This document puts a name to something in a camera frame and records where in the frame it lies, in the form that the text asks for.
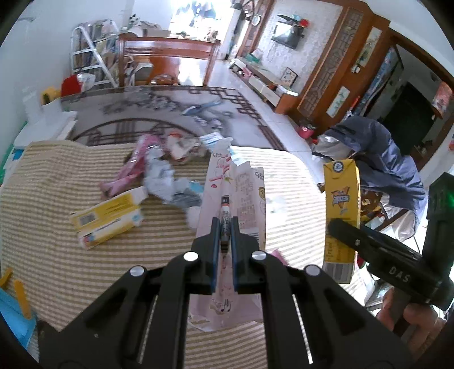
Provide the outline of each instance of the yellow and white box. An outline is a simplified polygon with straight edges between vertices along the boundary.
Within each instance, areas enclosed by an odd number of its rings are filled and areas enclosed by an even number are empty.
[[[140,226],[143,216],[139,204],[148,197],[141,186],[123,192],[89,209],[71,214],[80,245],[88,250],[101,242]]]
[[[340,218],[360,226],[360,173],[351,159],[327,163],[323,167],[326,194],[326,226]],[[337,283],[351,282],[355,270],[355,250],[326,233],[323,270]]]

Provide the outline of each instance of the chair backrest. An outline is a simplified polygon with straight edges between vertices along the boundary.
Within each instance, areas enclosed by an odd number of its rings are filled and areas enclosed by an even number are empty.
[[[133,57],[136,62],[153,63],[153,71],[147,82],[156,75],[178,75],[180,58],[208,60],[203,86],[208,84],[216,60],[220,41],[215,42],[173,39],[165,37],[128,37],[118,39],[119,85],[124,87],[125,58]]]

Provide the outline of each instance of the television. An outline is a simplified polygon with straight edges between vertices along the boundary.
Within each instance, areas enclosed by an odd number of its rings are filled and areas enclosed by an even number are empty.
[[[304,37],[303,30],[304,27],[278,21],[274,27],[274,34],[271,39],[279,44],[296,49],[301,37]]]

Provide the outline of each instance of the silver screw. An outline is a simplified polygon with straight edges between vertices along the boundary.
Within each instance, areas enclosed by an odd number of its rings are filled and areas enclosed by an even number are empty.
[[[145,273],[145,269],[143,268],[143,266],[136,265],[136,266],[133,266],[129,270],[129,272],[133,277],[140,277],[142,274]]]
[[[183,258],[186,260],[186,261],[195,261],[198,259],[198,254],[194,251],[188,251],[187,253],[185,253],[183,255]]]
[[[254,260],[265,260],[266,252],[265,251],[254,251],[251,256]]]
[[[306,273],[312,277],[316,277],[320,274],[320,268],[317,265],[308,265],[306,267]]]

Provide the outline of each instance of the white ladder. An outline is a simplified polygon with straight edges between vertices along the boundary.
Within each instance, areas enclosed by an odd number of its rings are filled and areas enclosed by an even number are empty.
[[[118,27],[115,24],[115,22],[113,20],[111,20],[111,19],[105,19],[102,22],[107,22],[107,21],[109,21],[110,24],[115,28],[116,34],[119,34],[119,30],[118,30]],[[74,51],[74,40],[77,37],[76,32],[78,30],[80,30],[80,33],[81,33],[80,37],[85,39],[85,41],[87,42],[88,48],[83,49],[83,50]],[[107,66],[106,66],[106,64],[103,61],[103,58],[99,54],[98,50],[96,50],[96,46],[94,45],[97,42],[104,41],[104,40],[106,40],[106,39],[108,39],[108,38],[110,38],[112,36],[114,36],[114,35],[112,34],[112,35],[108,35],[106,37],[103,37],[103,38],[100,38],[100,39],[97,39],[97,40],[91,40],[91,37],[88,34],[88,32],[85,29],[85,27],[77,26],[76,28],[74,28],[73,29],[73,33],[71,35],[71,73],[75,74],[75,73],[78,73],[81,70],[90,70],[90,69],[95,69],[95,68],[102,68],[103,72],[105,74],[105,77],[104,77],[104,79],[102,81],[97,81],[94,84],[95,85],[104,85],[106,83],[111,83],[113,87],[118,87],[118,82],[113,78],[112,74],[107,69]],[[98,64],[90,65],[90,66],[86,66],[86,67],[82,67],[82,68],[75,68],[74,67],[74,56],[78,55],[78,54],[84,54],[84,53],[93,53],[93,55],[95,56],[96,60],[98,61]]]

